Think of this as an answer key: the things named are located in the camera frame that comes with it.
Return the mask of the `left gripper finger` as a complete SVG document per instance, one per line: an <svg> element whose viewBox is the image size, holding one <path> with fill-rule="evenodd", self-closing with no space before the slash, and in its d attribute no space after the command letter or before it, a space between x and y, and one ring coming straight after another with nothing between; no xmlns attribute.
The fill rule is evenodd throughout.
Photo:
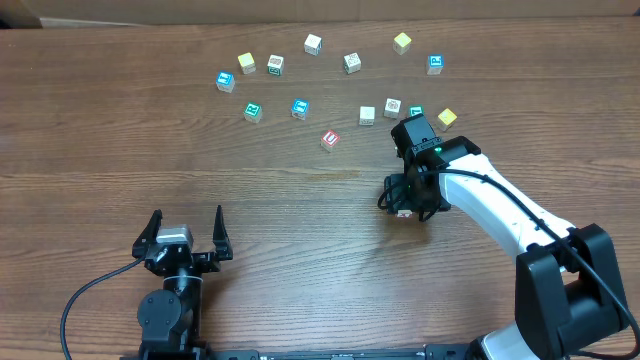
<svg viewBox="0 0 640 360"><path fill-rule="evenodd" d="M162 211L156 209L144 230L132 245L132 256L136 259L145 257L151 245L156 243L156 237L161 227Z"/></svg>
<svg viewBox="0 0 640 360"><path fill-rule="evenodd" d="M233 259L233 249L228 233L226 231L223 210L220 205L218 205L216 209L212 242L215 246L216 258L219 261L227 261Z"/></svg>

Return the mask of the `blue L block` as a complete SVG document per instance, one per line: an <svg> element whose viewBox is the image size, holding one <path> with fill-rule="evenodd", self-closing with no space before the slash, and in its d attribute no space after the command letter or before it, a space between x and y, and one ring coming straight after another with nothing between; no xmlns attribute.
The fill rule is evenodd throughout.
<svg viewBox="0 0 640 360"><path fill-rule="evenodd" d="M411 210L407 210L407 209L399 210L397 212L397 216L399 218L411 218L412 215L413 215L413 212Z"/></svg>

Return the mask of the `red U block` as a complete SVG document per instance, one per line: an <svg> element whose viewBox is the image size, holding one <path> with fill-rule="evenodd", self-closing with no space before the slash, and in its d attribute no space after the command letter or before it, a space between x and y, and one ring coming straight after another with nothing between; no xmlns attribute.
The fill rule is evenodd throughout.
<svg viewBox="0 0 640 360"><path fill-rule="evenodd" d="M321 147L327 152L332 152L336 145L339 143L341 137L334 130L329 129L322 137L321 137Z"/></svg>

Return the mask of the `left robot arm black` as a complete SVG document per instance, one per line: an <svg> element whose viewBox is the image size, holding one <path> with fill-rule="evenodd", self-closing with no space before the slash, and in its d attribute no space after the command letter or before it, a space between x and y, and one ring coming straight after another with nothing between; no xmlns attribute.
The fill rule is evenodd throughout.
<svg viewBox="0 0 640 360"><path fill-rule="evenodd" d="M156 210L132 246L132 256L163 279L160 289L140 302L137 319L142 329L140 359L211 359L213 351L200 336L202 276L219 272L220 263L233 258L223 211L216 209L213 248L193 250L193 235L183 224L161 225Z"/></svg>

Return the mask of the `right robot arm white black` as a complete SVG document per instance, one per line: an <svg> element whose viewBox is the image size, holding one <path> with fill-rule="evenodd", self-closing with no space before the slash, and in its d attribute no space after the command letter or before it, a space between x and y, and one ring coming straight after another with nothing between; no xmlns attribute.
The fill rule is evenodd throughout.
<svg viewBox="0 0 640 360"><path fill-rule="evenodd" d="M379 209L422 222L457 207L516 267L515 320L468 345L428 345L428 359L597 358L589 346L625 329L629 310L613 241L537 205L464 136L442 140L422 114L391 131L404 169L384 180Z"/></svg>

